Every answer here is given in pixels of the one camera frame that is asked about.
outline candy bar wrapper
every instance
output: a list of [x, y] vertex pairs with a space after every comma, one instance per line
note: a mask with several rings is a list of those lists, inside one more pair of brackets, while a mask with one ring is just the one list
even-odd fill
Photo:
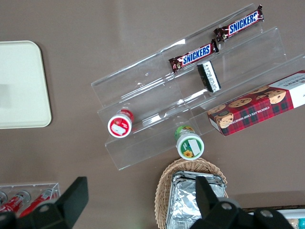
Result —
[[256, 11], [241, 18], [240, 20], [235, 21], [227, 26], [215, 29], [214, 33], [217, 35], [217, 41], [225, 42], [236, 33], [243, 31], [254, 24], [257, 24], [260, 21], [264, 21], [262, 8], [262, 5], [259, 5]]
[[198, 72], [202, 83], [209, 92], [217, 92], [221, 89], [217, 75], [210, 61], [203, 61], [197, 64]]
[[169, 59], [169, 62], [171, 64], [173, 72], [176, 73], [179, 69], [188, 66], [192, 63], [195, 63], [218, 51], [219, 50], [217, 48], [216, 40], [212, 39], [211, 43], [206, 44], [194, 51], [188, 52], [183, 56], [177, 56], [175, 58], [171, 58]]

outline snickers bar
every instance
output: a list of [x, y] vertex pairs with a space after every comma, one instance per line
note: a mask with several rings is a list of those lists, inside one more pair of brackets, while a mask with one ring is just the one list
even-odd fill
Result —
[[214, 33], [217, 35], [217, 41], [226, 41], [230, 37], [232, 37], [234, 34], [245, 30], [246, 28], [260, 22], [264, 21], [264, 16], [262, 12], [262, 5], [259, 5], [256, 11], [253, 13], [250, 13], [249, 15], [245, 16], [244, 18], [235, 21], [234, 23], [223, 26], [221, 28], [217, 28], [214, 30]]
[[200, 47], [192, 52], [188, 52], [183, 56], [177, 56], [175, 58], [169, 59], [171, 63], [173, 72], [176, 73], [179, 69], [192, 64], [198, 60], [201, 60], [204, 57], [211, 55], [214, 52], [218, 52], [216, 40], [213, 39], [211, 43]]

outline snickers logo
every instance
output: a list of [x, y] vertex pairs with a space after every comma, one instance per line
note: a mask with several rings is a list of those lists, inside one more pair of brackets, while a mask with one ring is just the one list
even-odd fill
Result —
[[233, 35], [234, 33], [245, 29], [248, 26], [253, 25], [258, 20], [258, 12], [255, 11], [252, 14], [240, 19], [239, 21], [234, 22], [233, 24], [229, 25], [229, 36]]
[[185, 66], [185, 65], [193, 63], [197, 60], [200, 60], [209, 54], [211, 54], [211, 44], [203, 46], [203, 47], [199, 48], [198, 50], [192, 51], [192, 52], [186, 54], [185, 56], [183, 56], [182, 66]]

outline red plaid packaging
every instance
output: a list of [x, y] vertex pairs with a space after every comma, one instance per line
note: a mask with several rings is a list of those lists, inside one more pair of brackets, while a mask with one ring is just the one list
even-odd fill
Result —
[[305, 70], [207, 112], [211, 124], [227, 136], [305, 104]]

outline wicker basket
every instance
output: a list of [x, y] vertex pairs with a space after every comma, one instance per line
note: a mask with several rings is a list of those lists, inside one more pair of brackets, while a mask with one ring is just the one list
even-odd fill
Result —
[[166, 229], [165, 221], [168, 208], [168, 199], [171, 189], [171, 180], [172, 175], [177, 171], [217, 174], [221, 176], [224, 180], [224, 183], [227, 184], [226, 178], [220, 171], [220, 169], [202, 158], [199, 158], [194, 161], [187, 161], [181, 158], [171, 163], [164, 170], [160, 178], [154, 201], [154, 211], [156, 215], [157, 224], [160, 229]]

